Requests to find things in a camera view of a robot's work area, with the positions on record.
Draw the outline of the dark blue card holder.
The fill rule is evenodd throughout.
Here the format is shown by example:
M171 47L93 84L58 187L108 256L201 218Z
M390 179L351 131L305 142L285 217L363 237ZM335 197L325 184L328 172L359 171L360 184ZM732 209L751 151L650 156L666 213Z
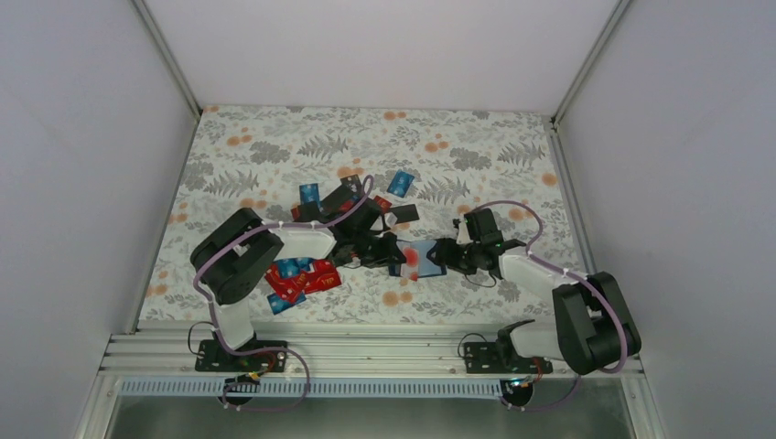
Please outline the dark blue card holder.
M437 241L398 241L398 249L405 257L405 262L388 267L392 277L417 281L428 277L438 277L447 274L447 267L432 261L436 254Z

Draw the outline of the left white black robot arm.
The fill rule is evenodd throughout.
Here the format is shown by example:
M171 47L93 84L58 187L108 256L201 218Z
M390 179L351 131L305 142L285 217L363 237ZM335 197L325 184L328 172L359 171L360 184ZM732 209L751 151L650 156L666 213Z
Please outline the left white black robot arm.
M307 258L343 265L358 259L365 268L380 268L406 261L381 207L368 197L345 212L316 203L299 210L295 221L269 222L252 209L238 209L189 258L193 287L205 298L221 343L218 357L230 369L253 362L247 298L274 262Z

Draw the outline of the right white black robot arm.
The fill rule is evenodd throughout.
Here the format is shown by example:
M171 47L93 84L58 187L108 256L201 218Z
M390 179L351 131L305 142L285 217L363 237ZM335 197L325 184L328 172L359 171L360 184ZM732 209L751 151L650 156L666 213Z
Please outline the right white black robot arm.
M454 222L455 239L436 241L428 259L471 275L483 271L541 298L552 307L550 321L524 319L501 328L494 341L479 343L469 370L475 373L546 373L546 360L559 360L578 375L615 373L641 351L641 336L615 277L582 275L533 253L531 245L506 240L490 209L477 209Z

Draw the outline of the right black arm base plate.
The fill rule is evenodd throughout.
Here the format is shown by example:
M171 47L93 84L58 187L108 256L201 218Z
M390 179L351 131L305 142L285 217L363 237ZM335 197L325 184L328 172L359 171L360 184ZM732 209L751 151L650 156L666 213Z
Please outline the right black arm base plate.
M469 374L550 374L552 363L541 358L524 358L512 353L504 357L492 342L465 342L458 348Z

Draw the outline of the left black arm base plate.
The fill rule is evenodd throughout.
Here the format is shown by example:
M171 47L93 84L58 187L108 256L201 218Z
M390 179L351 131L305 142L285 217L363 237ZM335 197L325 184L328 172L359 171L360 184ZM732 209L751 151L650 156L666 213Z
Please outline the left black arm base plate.
M249 356L235 356L228 353L215 339L199 343L194 370L197 372L284 372L287 353L271 351Z

